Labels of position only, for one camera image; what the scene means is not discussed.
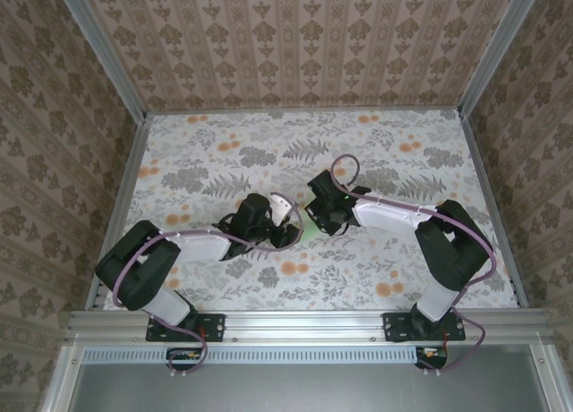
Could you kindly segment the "light green paper sheet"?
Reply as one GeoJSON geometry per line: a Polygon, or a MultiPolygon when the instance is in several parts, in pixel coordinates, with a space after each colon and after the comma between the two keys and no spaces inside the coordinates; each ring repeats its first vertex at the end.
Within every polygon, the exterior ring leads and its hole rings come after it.
{"type": "Polygon", "coordinates": [[[302,216],[303,216],[304,228],[303,228],[303,234],[301,236],[301,243],[308,243],[314,240],[316,237],[320,236],[321,231],[311,220],[310,216],[305,210],[302,211],[302,216]]]}

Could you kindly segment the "floral tablecloth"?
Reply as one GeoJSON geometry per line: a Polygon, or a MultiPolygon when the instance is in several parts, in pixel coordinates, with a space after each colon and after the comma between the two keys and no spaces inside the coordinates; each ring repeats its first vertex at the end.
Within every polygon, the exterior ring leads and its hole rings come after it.
{"type": "MultiPolygon", "coordinates": [[[[452,108],[153,116],[127,223],[202,228],[249,193],[278,191],[306,205],[307,183],[327,168],[390,199],[457,201],[497,244],[452,108]]],[[[281,253],[178,263],[166,284],[207,311],[367,310],[406,309],[429,279],[413,239],[352,227],[281,253]]]]}

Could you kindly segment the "grey metal panel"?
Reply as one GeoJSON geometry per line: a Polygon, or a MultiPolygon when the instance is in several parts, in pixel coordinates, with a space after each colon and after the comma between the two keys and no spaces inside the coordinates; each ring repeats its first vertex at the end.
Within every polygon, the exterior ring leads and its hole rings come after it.
{"type": "Polygon", "coordinates": [[[549,412],[532,366],[502,356],[441,376],[407,365],[87,365],[71,412],[549,412]]]}

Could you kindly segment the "long aluminium base rail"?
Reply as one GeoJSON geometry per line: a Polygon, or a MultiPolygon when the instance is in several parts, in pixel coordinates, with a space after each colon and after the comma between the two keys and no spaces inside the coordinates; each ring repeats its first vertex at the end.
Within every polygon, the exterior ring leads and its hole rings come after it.
{"type": "MultiPolygon", "coordinates": [[[[237,345],[382,344],[383,310],[225,311],[223,342],[237,345]]],[[[551,344],[543,310],[534,308],[462,309],[461,315],[484,327],[485,345],[551,344]]],[[[149,317],[141,312],[71,313],[64,342],[81,345],[139,346],[149,317]]]]}

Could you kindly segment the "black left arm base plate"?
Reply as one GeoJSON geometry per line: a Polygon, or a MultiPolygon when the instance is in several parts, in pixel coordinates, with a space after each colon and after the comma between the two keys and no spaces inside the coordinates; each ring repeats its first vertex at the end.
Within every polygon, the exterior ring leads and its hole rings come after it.
{"type": "MultiPolygon", "coordinates": [[[[191,330],[207,342],[222,342],[226,316],[222,313],[195,313],[186,317],[178,328],[191,330]]],[[[149,318],[145,339],[148,342],[197,342],[194,337],[169,329],[153,318],[149,318]]]]}

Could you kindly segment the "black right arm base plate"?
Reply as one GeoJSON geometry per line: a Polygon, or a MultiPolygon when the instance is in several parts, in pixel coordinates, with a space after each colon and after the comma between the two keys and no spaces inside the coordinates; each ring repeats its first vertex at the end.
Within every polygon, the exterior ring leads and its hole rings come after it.
{"type": "Polygon", "coordinates": [[[390,342],[466,339],[464,324],[453,313],[445,314],[437,322],[410,312],[384,313],[382,320],[385,339],[390,342]]]}

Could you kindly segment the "aluminium table side rail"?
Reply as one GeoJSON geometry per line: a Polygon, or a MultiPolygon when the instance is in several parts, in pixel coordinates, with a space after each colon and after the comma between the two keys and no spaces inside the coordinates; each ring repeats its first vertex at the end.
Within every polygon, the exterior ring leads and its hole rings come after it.
{"type": "Polygon", "coordinates": [[[107,254],[108,251],[111,250],[122,236],[133,197],[133,190],[137,182],[141,161],[149,138],[149,132],[150,124],[147,120],[147,114],[143,113],[141,121],[135,128],[133,143],[125,164],[123,177],[117,191],[111,218],[107,225],[107,232],[98,258],[99,261],[107,254]]]}
{"type": "Polygon", "coordinates": [[[472,160],[475,165],[475,171],[480,182],[480,186],[483,192],[483,197],[486,202],[487,209],[490,213],[490,218],[492,221],[493,230],[495,232],[498,247],[502,255],[502,259],[505,264],[505,268],[509,274],[509,280],[514,289],[514,294],[517,298],[517,303],[522,308],[528,308],[530,306],[529,300],[526,296],[526,291],[523,286],[523,282],[520,278],[519,270],[516,265],[514,254],[512,253],[508,236],[506,234],[503,222],[500,216],[500,212],[495,201],[492,188],[487,176],[484,163],[475,140],[473,130],[467,115],[460,113],[460,123],[466,138],[466,143],[468,149],[471,153],[472,160]]]}

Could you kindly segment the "aluminium frame post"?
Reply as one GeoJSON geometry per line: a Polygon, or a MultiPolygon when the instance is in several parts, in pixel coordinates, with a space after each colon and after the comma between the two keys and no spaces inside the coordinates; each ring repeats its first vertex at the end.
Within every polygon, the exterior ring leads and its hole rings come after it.
{"type": "Polygon", "coordinates": [[[127,68],[117,54],[112,40],[105,33],[104,24],[96,16],[94,8],[88,0],[64,0],[64,2],[131,117],[136,123],[142,123],[147,109],[131,81],[127,68]]]}
{"type": "Polygon", "coordinates": [[[467,119],[471,115],[534,2],[535,0],[511,0],[509,2],[458,103],[458,113],[461,119],[467,119]]]}

